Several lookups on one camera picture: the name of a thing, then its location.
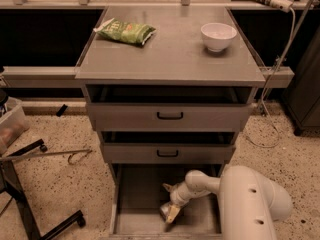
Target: gray cabinet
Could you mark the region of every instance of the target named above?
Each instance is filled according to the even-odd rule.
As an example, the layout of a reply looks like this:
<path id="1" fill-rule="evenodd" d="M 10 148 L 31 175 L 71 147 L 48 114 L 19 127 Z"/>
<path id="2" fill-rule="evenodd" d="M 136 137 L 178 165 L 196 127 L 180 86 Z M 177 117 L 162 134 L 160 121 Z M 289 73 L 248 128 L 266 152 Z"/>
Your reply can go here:
<path id="1" fill-rule="evenodd" d="M 316 31 L 283 94 L 288 111 L 296 123 L 295 134 L 320 129 L 320 27 Z"/>
<path id="2" fill-rule="evenodd" d="M 116 183 L 110 239 L 221 239 L 214 195 L 194 200 L 168 226 L 161 184 L 191 169 L 221 173 L 264 77 L 240 35 L 220 54 L 204 48 L 203 24 L 233 24 L 225 8 L 118 5 L 106 12 L 113 17 L 158 33 L 143 48 L 96 36 L 77 73 Z"/>

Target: floor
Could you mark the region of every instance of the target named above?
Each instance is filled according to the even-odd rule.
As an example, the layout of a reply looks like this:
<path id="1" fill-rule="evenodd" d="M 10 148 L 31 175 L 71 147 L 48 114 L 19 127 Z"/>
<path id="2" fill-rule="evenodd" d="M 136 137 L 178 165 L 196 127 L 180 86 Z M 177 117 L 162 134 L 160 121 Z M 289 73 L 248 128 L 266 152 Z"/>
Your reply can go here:
<path id="1" fill-rule="evenodd" d="M 279 135 L 267 117 L 254 112 L 237 140 L 236 152 L 228 166 L 249 166 L 289 192 L 294 210 L 287 220 L 275 223 L 279 240 L 319 239 L 320 132 L 304 132 L 297 137 L 281 105 L 268 103 L 267 106 Z M 14 162 L 41 234 L 81 210 L 86 226 L 80 229 L 74 224 L 56 239 L 107 239 L 114 184 L 88 117 L 66 111 L 60 117 L 53 114 L 26 118 L 30 129 L 4 156 L 40 138 L 50 152 L 92 149 L 90 154 L 75 155 L 72 164 L 68 163 L 69 155 Z M 276 147 L 261 147 L 273 146 L 278 141 Z M 9 199 L 7 193 L 0 195 L 0 211 Z M 0 217 L 0 236 L 6 240 L 27 239 L 14 201 Z"/>

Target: chip bag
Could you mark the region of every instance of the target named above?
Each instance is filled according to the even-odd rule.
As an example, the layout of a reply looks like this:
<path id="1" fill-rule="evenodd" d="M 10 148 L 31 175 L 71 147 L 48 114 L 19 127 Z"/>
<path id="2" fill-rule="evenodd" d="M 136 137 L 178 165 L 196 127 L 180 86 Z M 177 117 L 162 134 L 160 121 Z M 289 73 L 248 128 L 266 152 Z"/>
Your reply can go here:
<path id="1" fill-rule="evenodd" d="M 122 43 L 144 45 L 156 29 L 147 24 L 121 22 L 115 18 L 93 29 L 99 35 Z"/>

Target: transparent plastic bin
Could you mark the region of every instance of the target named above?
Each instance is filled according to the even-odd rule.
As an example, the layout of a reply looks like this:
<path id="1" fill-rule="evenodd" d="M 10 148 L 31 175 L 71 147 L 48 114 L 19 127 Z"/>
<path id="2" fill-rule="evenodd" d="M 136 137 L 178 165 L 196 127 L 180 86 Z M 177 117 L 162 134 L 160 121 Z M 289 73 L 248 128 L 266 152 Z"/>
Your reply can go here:
<path id="1" fill-rule="evenodd" d="M 21 100 L 9 97 L 6 102 L 7 112 L 0 117 L 0 156 L 29 129 L 21 103 Z"/>

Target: bowl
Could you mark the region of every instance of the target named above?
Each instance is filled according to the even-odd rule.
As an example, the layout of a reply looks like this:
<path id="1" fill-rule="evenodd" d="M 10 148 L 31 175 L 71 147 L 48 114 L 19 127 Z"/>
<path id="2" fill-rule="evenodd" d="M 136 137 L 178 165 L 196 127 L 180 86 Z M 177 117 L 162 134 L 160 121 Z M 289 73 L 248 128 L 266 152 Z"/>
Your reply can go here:
<path id="1" fill-rule="evenodd" d="M 237 30 L 223 23 L 208 23 L 201 27 L 204 45 L 213 52 L 226 49 L 237 35 Z"/>

